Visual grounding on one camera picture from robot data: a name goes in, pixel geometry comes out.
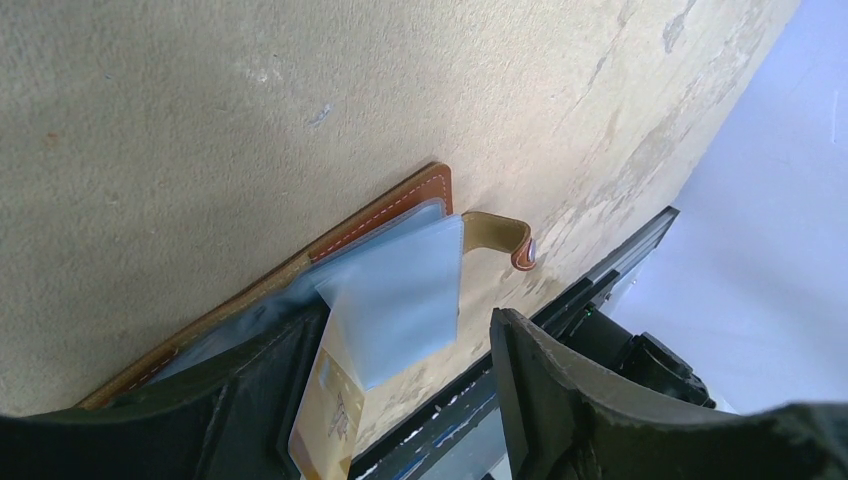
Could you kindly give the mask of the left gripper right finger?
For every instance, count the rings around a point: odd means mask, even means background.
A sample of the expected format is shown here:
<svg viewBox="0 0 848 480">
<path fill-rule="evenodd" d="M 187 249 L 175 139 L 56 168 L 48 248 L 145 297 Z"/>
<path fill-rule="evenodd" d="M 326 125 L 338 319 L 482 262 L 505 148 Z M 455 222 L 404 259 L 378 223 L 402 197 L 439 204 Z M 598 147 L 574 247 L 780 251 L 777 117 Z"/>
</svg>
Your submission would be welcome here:
<svg viewBox="0 0 848 480">
<path fill-rule="evenodd" d="M 636 384 L 554 340 L 513 309 L 528 400 L 504 413 L 516 479 L 843 479 L 847 407 L 795 403 L 754 415 L 696 406 Z"/>
</svg>

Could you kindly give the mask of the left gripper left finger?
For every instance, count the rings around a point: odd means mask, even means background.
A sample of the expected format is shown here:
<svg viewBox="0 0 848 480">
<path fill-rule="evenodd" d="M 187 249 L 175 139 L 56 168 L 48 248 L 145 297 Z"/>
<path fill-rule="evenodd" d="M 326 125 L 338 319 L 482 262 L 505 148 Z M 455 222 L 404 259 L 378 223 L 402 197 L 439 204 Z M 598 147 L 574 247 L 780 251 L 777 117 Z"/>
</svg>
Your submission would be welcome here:
<svg viewBox="0 0 848 480">
<path fill-rule="evenodd" d="M 329 310 L 96 409 L 1 420 L 5 479 L 296 479 L 288 438 Z"/>
</svg>

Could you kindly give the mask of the gold patterned credit card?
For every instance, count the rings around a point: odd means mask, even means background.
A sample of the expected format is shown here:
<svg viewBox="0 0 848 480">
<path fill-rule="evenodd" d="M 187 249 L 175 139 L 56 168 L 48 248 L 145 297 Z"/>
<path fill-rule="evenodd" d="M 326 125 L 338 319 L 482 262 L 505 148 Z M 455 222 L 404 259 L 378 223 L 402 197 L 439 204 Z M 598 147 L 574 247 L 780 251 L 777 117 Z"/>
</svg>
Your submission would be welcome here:
<svg viewBox="0 0 848 480">
<path fill-rule="evenodd" d="M 353 463 L 365 391 L 340 327 L 330 319 L 289 437 L 303 479 L 346 479 Z"/>
</svg>

